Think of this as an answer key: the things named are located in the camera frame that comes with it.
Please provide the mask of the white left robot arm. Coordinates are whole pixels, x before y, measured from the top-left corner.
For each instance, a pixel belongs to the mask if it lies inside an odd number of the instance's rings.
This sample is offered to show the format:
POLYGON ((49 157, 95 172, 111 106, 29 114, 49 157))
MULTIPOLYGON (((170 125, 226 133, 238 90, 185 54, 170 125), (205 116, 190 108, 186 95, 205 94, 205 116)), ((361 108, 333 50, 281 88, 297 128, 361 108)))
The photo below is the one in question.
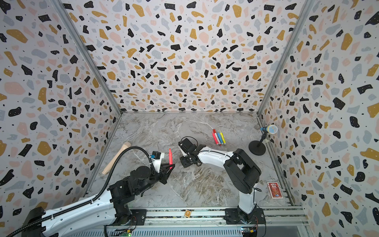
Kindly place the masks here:
POLYGON ((21 230, 23 237, 69 237, 98 226, 131 221, 142 225, 128 203, 160 182, 166 184, 175 165, 162 164, 159 172, 147 166, 132 171, 129 176, 110 185, 103 193, 76 203, 45 211, 33 209, 21 230))

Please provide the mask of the white marker pen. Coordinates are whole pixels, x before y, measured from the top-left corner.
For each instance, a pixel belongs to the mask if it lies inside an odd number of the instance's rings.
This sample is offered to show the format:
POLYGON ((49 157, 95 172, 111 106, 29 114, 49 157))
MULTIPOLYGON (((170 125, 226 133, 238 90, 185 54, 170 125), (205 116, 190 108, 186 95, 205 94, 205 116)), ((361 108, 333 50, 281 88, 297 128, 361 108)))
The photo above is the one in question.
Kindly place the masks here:
POLYGON ((219 140, 219 138, 218 138, 218 136, 217 136, 217 132, 216 132, 215 129, 213 129, 213 133, 215 133, 215 135, 216 135, 216 137, 217 137, 217 140, 218 140, 218 142, 219 142, 219 145, 221 145, 221 144, 220 144, 220 140, 219 140))

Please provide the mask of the blue highlighter pen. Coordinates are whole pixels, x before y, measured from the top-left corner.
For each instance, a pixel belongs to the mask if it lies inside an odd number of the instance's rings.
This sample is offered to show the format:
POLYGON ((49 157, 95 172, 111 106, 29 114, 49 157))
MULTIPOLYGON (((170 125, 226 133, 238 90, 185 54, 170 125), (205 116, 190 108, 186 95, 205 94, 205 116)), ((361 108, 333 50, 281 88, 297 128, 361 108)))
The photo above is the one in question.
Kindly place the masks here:
POLYGON ((219 132, 217 132, 217 136, 220 140, 220 144, 223 144, 223 139, 222 139, 221 134, 219 132))

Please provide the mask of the pink highlighter pen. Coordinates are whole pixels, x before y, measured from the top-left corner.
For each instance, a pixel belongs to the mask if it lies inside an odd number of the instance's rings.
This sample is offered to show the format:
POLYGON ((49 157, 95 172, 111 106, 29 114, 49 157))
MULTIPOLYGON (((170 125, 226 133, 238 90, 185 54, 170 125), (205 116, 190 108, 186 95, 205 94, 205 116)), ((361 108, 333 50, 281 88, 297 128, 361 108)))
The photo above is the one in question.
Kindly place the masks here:
POLYGON ((216 137, 215 133, 213 133, 212 135, 213 135, 213 138, 214 138, 214 141, 215 141, 216 145, 219 145, 219 142, 217 140, 217 137, 216 137))
POLYGON ((172 150, 169 149, 169 164, 172 165, 173 164, 173 155, 172 155, 172 150))

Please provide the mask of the yellow highlighter pen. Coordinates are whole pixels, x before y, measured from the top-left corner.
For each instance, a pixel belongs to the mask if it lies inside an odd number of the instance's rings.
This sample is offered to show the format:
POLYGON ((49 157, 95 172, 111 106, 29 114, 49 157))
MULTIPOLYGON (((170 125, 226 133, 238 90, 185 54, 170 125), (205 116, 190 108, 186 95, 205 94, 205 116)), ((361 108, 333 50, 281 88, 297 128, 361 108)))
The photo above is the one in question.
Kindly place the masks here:
POLYGON ((224 136, 223 136, 223 133, 220 132, 220 135, 221 135, 221 138, 222 138, 223 144, 226 144, 226 141, 225 141, 225 138, 224 138, 224 136))

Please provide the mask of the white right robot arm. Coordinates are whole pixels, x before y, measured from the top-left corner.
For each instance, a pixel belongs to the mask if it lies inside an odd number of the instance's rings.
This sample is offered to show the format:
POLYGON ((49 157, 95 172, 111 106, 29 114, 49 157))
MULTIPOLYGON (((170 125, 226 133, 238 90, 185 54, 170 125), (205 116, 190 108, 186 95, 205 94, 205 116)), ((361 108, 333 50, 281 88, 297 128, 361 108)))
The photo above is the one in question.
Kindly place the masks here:
POLYGON ((188 139, 180 142, 178 146, 183 155, 180 162, 184 168, 202 164, 223 168, 239 191, 240 212, 246 215, 253 212, 256 207, 256 185, 262 172, 244 150, 219 151, 205 145, 196 146, 188 139))

